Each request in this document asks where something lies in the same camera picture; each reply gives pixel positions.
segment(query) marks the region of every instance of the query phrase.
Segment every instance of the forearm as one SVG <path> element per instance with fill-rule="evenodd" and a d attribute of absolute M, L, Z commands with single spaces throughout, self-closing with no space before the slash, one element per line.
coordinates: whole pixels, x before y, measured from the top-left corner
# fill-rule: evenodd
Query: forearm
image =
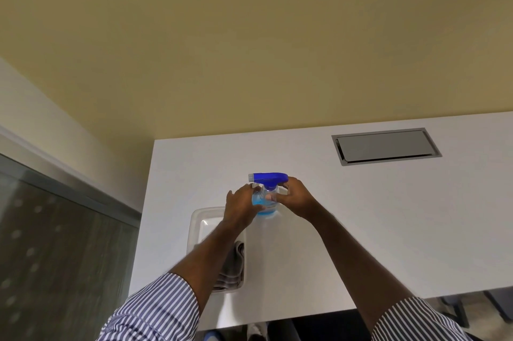
<path fill-rule="evenodd" d="M 369 330 L 383 313 L 412 293 L 363 248 L 321 205 L 308 219 L 320 234 Z"/>
<path fill-rule="evenodd" d="M 240 232 L 240 228 L 222 221 L 203 242 L 169 271 L 189 283 L 196 295 L 200 313 L 207 304 L 226 256 Z"/>

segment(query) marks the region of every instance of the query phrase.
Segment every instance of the metal frame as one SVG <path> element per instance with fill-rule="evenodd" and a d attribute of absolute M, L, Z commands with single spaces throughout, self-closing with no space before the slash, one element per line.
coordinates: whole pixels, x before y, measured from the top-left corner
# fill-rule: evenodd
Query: metal frame
<path fill-rule="evenodd" d="M 138 228 L 141 213 L 0 134 L 0 171 Z"/>
<path fill-rule="evenodd" d="M 366 134 L 383 134 L 383 133 L 400 133 L 400 132 L 412 132 L 412 131 L 418 131 L 421 130 L 424 135 L 426 136 L 428 142 L 433 147 L 433 150 L 435 151 L 434 155 L 419 155 L 419 156 L 406 156 L 406 157 L 394 157 L 394 158 L 385 158 L 385 159 L 377 159 L 377 160 L 369 160 L 366 162 L 357 162 L 357 163 L 350 163 L 344 159 L 344 154 L 342 153 L 342 149 L 340 148 L 340 144 L 337 141 L 337 138 L 339 137 L 349 137 L 349 136 L 363 136 Z M 333 144 L 335 144 L 335 149 L 337 150 L 337 155 L 340 160 L 340 164 L 343 166 L 357 166 L 359 164 L 371 164 L 371 163 L 382 163 L 382 162 L 398 162 L 401 160 L 415 160 L 415 159 L 427 159 L 431 157 L 442 157 L 442 154 L 440 153 L 439 149 L 435 145 L 433 139 L 431 136 L 429 136 L 429 133 L 427 133 L 426 128 L 412 128 L 412 129 L 397 129 L 397 130 L 384 130 L 384 131 L 378 131 L 378 132 L 364 132 L 364 133 L 350 133 L 350 134 L 336 134 L 332 135 L 331 139 L 333 140 Z"/>

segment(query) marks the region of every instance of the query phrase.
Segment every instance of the white table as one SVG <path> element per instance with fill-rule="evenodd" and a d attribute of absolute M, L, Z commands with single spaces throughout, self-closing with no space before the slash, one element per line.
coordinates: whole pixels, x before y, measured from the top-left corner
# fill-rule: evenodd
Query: white table
<path fill-rule="evenodd" d="M 331 135 L 426 127 L 443 157 L 343 167 Z M 186 252 L 191 213 L 222 206 L 248 173 L 311 193 L 422 297 L 513 284 L 513 112 L 155 142 L 130 286 Z M 354 308 L 322 241 L 285 208 L 248 228 L 247 280 L 214 296 L 200 329 Z"/>

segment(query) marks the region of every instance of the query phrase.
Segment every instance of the shirt sleeve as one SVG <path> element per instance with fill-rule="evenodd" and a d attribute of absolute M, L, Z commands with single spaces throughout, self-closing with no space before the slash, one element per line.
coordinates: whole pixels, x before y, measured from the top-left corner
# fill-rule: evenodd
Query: shirt sleeve
<path fill-rule="evenodd" d="M 434 311 L 424 299 L 407 298 L 393 305 L 375 325 L 372 341 L 468 341 L 453 320 Z"/>
<path fill-rule="evenodd" d="M 167 273 L 130 296 L 102 327 L 98 341 L 189 341 L 199 318 L 189 284 Z"/>

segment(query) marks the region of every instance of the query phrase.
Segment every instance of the folded rag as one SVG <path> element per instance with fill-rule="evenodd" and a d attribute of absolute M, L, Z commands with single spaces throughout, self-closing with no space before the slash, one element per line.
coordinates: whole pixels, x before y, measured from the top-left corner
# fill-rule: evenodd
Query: folded rag
<path fill-rule="evenodd" d="M 221 272 L 214 284 L 214 291 L 229 291 L 240 286 L 244 280 L 244 243 L 236 241 L 226 256 Z"/>

